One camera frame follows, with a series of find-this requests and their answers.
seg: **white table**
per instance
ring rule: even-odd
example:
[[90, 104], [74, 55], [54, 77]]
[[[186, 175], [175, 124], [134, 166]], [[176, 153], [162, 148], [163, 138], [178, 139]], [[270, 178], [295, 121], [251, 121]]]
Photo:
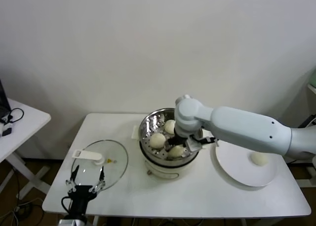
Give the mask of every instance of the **white table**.
[[[12, 133], [8, 136], [0, 137], [0, 162], [6, 159], [15, 169], [23, 174], [30, 182], [26, 184], [19, 192], [19, 199], [33, 188], [36, 187], [45, 194], [48, 193], [50, 186], [41, 181], [40, 178], [49, 170], [48, 167], [43, 167], [36, 175], [34, 175], [24, 164], [23, 160], [14, 151], [20, 147], [25, 141], [32, 137], [44, 125], [50, 121], [50, 115], [36, 110], [32, 107], [24, 105], [20, 102], [9, 99], [11, 109], [21, 108], [24, 111], [24, 117], [13, 124]], [[12, 115], [20, 116], [19, 111], [14, 111]], [[0, 186], [0, 192], [9, 181], [13, 171], [11, 171]]]
[[139, 143], [131, 139], [133, 127], [138, 126], [145, 116], [87, 115], [44, 200], [43, 209], [65, 213], [60, 200], [67, 195], [65, 180], [70, 177], [75, 149], [83, 149], [97, 140], [114, 139], [127, 149], [127, 170], [117, 184], [90, 201], [88, 215], [212, 219], [279, 217], [279, 221], [280, 218], [311, 213], [281, 156], [277, 177], [261, 189], [247, 188], [226, 177], [213, 164], [210, 146], [200, 152], [190, 175], [175, 181], [147, 175]]

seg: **white wall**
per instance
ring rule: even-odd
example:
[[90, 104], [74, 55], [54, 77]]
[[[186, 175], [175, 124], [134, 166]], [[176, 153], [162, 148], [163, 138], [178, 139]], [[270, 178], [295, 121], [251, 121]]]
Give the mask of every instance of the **white wall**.
[[0, 78], [52, 116], [21, 152], [63, 158], [87, 113], [150, 112], [184, 93], [296, 125], [315, 11], [315, 0], [0, 0]]

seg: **steamed bun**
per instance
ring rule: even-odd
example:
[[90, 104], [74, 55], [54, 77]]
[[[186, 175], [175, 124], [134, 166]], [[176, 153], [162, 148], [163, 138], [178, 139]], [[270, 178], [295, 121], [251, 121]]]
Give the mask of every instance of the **steamed bun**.
[[260, 167], [266, 165], [269, 162], [267, 155], [265, 153], [259, 153], [259, 152], [252, 152], [250, 154], [250, 159], [254, 164]]
[[166, 123], [164, 124], [164, 130], [171, 134], [174, 135], [174, 125], [175, 125], [175, 121], [174, 120], [168, 120], [166, 121]]
[[174, 146], [169, 152], [168, 157], [178, 158], [184, 153], [185, 148], [182, 145]]
[[159, 148], [163, 148], [164, 147], [165, 141], [166, 141], [166, 137], [163, 134], [155, 133], [150, 138], [149, 145], [152, 148], [159, 149]]

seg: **white robotic arm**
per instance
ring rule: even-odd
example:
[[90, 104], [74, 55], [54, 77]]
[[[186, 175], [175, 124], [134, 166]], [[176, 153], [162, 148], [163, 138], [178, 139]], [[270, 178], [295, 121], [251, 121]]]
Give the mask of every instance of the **white robotic arm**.
[[316, 154], [316, 126], [292, 129], [277, 120], [230, 107], [205, 107], [188, 95], [176, 100], [176, 138], [194, 145], [200, 128], [211, 131], [217, 139], [258, 152], [276, 153], [294, 159], [309, 159]]

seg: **glass lid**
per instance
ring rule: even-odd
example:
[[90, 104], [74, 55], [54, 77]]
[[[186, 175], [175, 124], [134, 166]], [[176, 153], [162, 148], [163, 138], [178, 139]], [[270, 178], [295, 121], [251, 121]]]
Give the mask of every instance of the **glass lid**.
[[77, 150], [77, 152], [77, 156], [82, 158], [75, 158], [71, 167], [71, 172], [73, 172], [79, 166], [74, 180], [76, 185], [97, 184], [103, 169], [105, 187], [102, 190], [105, 190], [117, 183], [126, 171], [127, 151], [122, 144], [115, 140], [100, 140], [88, 145], [83, 151]]

